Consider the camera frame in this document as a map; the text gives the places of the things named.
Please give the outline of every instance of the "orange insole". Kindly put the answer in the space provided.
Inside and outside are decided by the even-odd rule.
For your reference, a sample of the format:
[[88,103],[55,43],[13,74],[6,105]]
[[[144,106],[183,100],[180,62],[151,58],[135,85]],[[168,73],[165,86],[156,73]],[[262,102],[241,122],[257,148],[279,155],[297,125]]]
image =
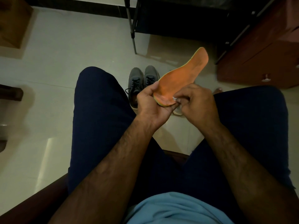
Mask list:
[[173,95],[184,86],[193,83],[208,60],[207,51],[200,47],[186,64],[163,75],[159,79],[158,89],[153,94],[156,102],[164,107],[175,104]]

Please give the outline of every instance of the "cardboard box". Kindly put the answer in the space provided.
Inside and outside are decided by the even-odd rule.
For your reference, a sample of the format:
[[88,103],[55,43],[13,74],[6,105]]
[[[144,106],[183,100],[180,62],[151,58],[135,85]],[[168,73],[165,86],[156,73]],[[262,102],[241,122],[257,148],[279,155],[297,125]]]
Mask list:
[[0,0],[0,46],[21,47],[32,12],[24,0]]

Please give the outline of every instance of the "baseboard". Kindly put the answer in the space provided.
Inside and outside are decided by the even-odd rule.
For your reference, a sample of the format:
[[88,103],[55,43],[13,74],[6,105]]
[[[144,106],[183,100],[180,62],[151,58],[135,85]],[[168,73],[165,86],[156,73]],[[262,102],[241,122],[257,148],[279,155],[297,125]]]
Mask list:
[[[95,15],[128,18],[126,8],[118,5],[100,4],[79,0],[25,0],[31,6],[61,9],[66,11],[83,12]],[[130,8],[131,17],[135,8]]]

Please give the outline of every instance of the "forearm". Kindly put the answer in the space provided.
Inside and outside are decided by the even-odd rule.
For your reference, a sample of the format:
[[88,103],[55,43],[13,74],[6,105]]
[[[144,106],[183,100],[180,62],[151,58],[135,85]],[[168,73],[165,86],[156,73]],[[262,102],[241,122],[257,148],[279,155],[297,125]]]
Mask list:
[[297,197],[245,150],[222,124],[203,132],[241,210],[251,223],[298,223]]
[[77,186],[50,223],[119,223],[154,131],[138,117],[109,154]]

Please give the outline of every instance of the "wall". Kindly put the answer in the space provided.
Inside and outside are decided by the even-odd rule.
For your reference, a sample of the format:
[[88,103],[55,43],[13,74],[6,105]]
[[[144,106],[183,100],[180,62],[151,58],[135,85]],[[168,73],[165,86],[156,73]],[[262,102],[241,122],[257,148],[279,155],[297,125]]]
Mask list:
[[[124,0],[79,0],[79,1],[88,1],[88,2],[109,4],[109,5],[125,6]],[[137,0],[130,0],[131,7],[136,7],[136,3]]]

